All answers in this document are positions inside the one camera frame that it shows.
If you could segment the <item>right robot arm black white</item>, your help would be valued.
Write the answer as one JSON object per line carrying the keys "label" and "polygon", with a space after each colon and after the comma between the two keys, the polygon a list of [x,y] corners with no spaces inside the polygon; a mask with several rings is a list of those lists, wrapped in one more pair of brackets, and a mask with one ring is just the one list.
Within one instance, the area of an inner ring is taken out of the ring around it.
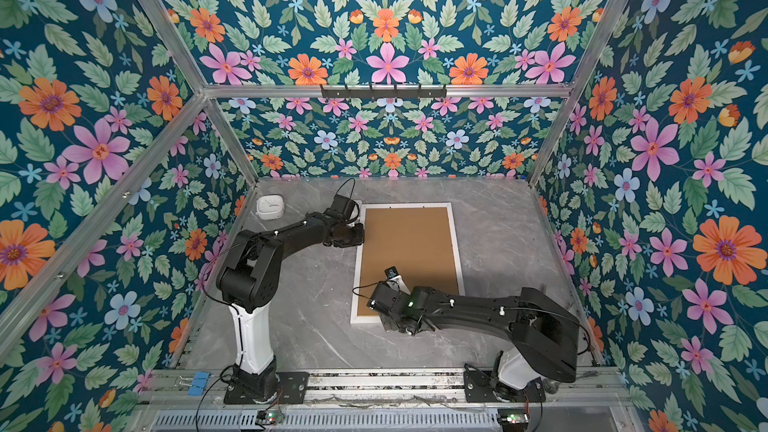
{"label": "right robot arm black white", "polygon": [[466,365],[495,398],[510,401],[539,380],[577,380],[582,324],[538,289],[524,287],[516,296],[481,298],[454,295],[431,287],[406,293],[379,282],[367,301],[384,328],[406,335],[465,330],[506,340],[489,373]]}

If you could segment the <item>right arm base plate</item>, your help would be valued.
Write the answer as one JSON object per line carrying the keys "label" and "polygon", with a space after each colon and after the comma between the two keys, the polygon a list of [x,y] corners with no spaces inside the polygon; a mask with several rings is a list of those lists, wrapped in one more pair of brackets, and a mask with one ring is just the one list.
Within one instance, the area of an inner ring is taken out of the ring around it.
{"label": "right arm base plate", "polygon": [[463,372],[465,401],[468,403],[543,403],[546,393],[539,379],[518,390],[499,382],[491,384],[491,378],[482,370]]}

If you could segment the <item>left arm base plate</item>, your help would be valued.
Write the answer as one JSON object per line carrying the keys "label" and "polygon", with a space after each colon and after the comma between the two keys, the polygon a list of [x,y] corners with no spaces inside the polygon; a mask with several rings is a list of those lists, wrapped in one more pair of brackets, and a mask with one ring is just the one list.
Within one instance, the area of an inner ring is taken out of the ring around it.
{"label": "left arm base plate", "polygon": [[306,372],[277,372],[271,381],[258,388],[242,385],[238,380],[227,386],[226,405],[298,405],[305,401],[310,374]]}

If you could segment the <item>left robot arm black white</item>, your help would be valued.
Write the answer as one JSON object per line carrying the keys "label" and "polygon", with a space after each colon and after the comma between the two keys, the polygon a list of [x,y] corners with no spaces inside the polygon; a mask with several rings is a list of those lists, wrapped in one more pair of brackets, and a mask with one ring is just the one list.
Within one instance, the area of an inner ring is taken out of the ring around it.
{"label": "left robot arm black white", "polygon": [[264,404],[278,397],[280,379],[270,339],[269,310],[283,260],[315,245],[357,247],[364,237],[363,224],[317,212],[276,230],[238,233],[216,278],[221,301],[234,322],[236,340],[234,364],[223,373],[225,404]]}

